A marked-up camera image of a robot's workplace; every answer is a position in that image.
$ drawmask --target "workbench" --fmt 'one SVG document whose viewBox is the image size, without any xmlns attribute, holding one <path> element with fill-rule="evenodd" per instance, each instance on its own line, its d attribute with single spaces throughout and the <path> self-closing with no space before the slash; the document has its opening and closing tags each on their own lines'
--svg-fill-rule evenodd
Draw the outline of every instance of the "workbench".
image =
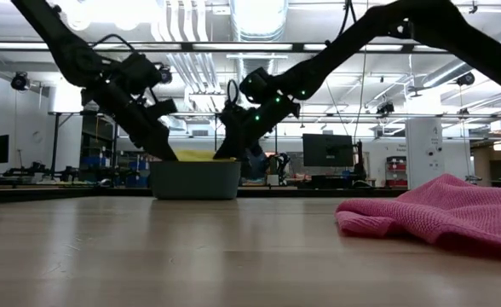
<svg viewBox="0 0 501 307">
<path fill-rule="evenodd" d="M 340 201 L 0 204 L 0 307 L 501 307 L 501 261 L 340 236 Z"/>
</svg>

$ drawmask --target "pink towel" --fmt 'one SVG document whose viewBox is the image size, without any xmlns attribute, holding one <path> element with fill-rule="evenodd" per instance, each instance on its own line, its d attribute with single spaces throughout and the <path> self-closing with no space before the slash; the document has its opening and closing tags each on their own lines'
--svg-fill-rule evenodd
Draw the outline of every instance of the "pink towel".
<svg viewBox="0 0 501 307">
<path fill-rule="evenodd" d="M 347 200 L 336 210 L 346 235 L 411 234 L 430 244 L 501 255 L 501 188 L 443 175 L 394 200 Z"/>
</svg>

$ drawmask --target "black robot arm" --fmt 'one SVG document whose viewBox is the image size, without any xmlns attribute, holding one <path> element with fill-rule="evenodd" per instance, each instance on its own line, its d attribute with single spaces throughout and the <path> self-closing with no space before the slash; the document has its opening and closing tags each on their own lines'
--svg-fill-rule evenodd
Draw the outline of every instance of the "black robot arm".
<svg viewBox="0 0 501 307">
<path fill-rule="evenodd" d="M 160 65 L 158 70 L 130 45 L 131 54 L 124 61 L 107 59 L 63 24 L 61 8 L 51 8 L 45 0 L 12 0 L 12 3 L 48 45 L 63 77 L 83 88 L 83 104 L 95 101 L 138 148 L 143 147 L 163 160 L 176 160 L 168 143 L 169 129 L 158 121 L 159 117 L 176 112 L 175 103 L 158 101 L 155 97 L 156 104 L 152 107 L 142 103 L 146 90 L 152 92 L 156 84 L 170 82 L 168 67 Z"/>
<path fill-rule="evenodd" d="M 263 68 L 249 74 L 239 89 L 260 107 L 221 114 L 227 137 L 216 157 L 237 157 L 290 113 L 298 117 L 293 101 L 309 99 L 334 69 L 378 36 L 445 49 L 501 85 L 501 43 L 470 26 L 450 0 L 399 0 L 369 9 L 316 56 L 278 76 Z"/>
</svg>

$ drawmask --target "wooden table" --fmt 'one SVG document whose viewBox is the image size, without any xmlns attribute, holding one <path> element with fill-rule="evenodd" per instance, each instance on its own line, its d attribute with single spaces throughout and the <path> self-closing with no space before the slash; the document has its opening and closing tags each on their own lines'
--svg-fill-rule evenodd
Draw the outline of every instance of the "wooden table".
<svg viewBox="0 0 501 307">
<path fill-rule="evenodd" d="M 0 204 L 0 307 L 501 306 L 501 261 L 339 237 L 339 201 Z"/>
</svg>

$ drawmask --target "ceiling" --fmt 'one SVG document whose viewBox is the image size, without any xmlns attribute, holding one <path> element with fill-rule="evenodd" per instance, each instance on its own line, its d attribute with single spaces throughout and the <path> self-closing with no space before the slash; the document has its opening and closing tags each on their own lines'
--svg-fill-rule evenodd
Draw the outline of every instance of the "ceiling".
<svg viewBox="0 0 501 307">
<path fill-rule="evenodd" d="M 360 18 L 368 6 L 390 3 L 391 1 L 374 0 L 366 4 L 363 0 L 354 0 L 357 17 Z M 470 9 L 472 1 L 453 1 L 462 11 Z M 478 0 L 479 10 L 475 14 L 464 14 L 464 18 L 484 33 L 495 36 L 501 32 L 501 0 Z M 232 41 L 228 0 L 207 0 L 206 30 L 213 42 Z M 322 43 L 332 40 L 339 31 L 343 19 L 343 1 L 329 0 L 289 0 L 285 32 L 285 42 Z M 92 23 L 85 31 L 77 32 L 87 41 L 93 42 L 109 33 L 117 33 L 128 41 L 154 41 L 148 24 L 140 24 L 133 31 L 121 31 L 114 24 Z M 0 41 L 40 41 L 41 38 L 26 23 L 25 19 L 10 3 L 0 3 Z M 376 38 L 373 43 L 400 43 L 393 38 Z M 311 54 L 287 54 L 276 60 L 277 73 L 294 66 L 299 61 L 308 59 Z M 153 61 L 169 61 L 164 54 L 150 53 L 147 57 Z M 429 74 L 451 61 L 452 55 L 354 55 L 338 67 L 326 80 L 321 89 L 310 100 L 303 102 L 306 113 L 324 113 L 333 110 L 333 102 L 344 107 L 346 113 L 357 113 L 360 105 L 368 106 L 375 112 L 378 101 L 373 101 L 401 78 L 413 75 L 416 78 Z M 230 78 L 237 78 L 236 60 L 227 58 L 227 54 L 214 53 L 213 61 L 216 73 L 224 86 Z M 61 79 L 50 54 L 44 52 L 0 52 L 0 73 L 7 76 L 14 72 L 26 71 L 36 82 L 52 85 Z M 442 97 L 445 112 L 454 113 L 461 105 L 485 100 L 501 93 L 501 87 L 476 73 L 474 86 L 459 89 L 453 85 L 442 85 L 435 89 Z M 185 84 L 175 74 L 171 84 L 161 85 L 157 94 L 163 97 L 183 98 Z M 396 86 L 389 92 L 388 99 L 397 106 L 397 111 L 404 108 L 408 92 L 403 86 Z M 185 104 L 179 104 L 181 111 L 195 111 Z M 501 111 L 501 101 L 481 110 L 485 113 Z"/>
</svg>

